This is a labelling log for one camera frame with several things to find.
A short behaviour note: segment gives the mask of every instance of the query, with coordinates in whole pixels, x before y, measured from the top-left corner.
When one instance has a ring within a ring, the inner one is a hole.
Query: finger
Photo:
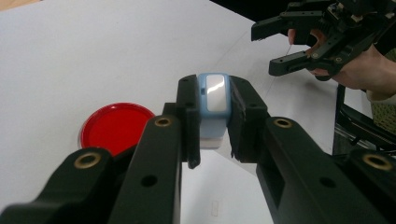
[[[326,77],[329,75],[329,72],[327,70],[321,68],[316,68],[309,72],[316,77]]]
[[[292,45],[294,43],[294,37],[296,36],[296,30],[294,29],[289,29],[288,30],[288,38],[289,38],[289,44]]]

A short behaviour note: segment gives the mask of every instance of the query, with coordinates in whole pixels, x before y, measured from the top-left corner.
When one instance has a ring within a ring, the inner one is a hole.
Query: black plastic part
[[[174,116],[148,121],[107,223],[179,223],[180,136]]]
[[[271,60],[268,73],[271,76],[280,77],[295,71],[302,70],[309,64],[310,61],[305,52],[300,51]]]
[[[353,150],[343,171],[389,223],[396,223],[395,159],[373,150]]]
[[[318,21],[322,14],[322,11],[282,12],[278,17],[254,23],[251,27],[251,40],[261,40],[268,36],[279,34],[282,30],[289,29],[305,30],[304,33],[299,33],[298,41],[300,42],[303,38],[307,40],[309,37],[309,32],[307,31],[318,26]]]
[[[78,168],[99,158],[92,167]],[[84,148],[69,155],[31,203],[11,205],[1,224],[106,223],[114,203],[113,159],[102,148]]]
[[[269,117],[267,105],[248,81],[230,77],[230,82],[233,113],[227,127],[232,156],[241,162],[257,162],[263,123]]]
[[[388,223],[298,123],[265,123],[257,175],[275,223]]]
[[[176,112],[182,127],[182,160],[193,169],[201,162],[199,127],[200,101],[196,75],[183,77],[178,82]]]

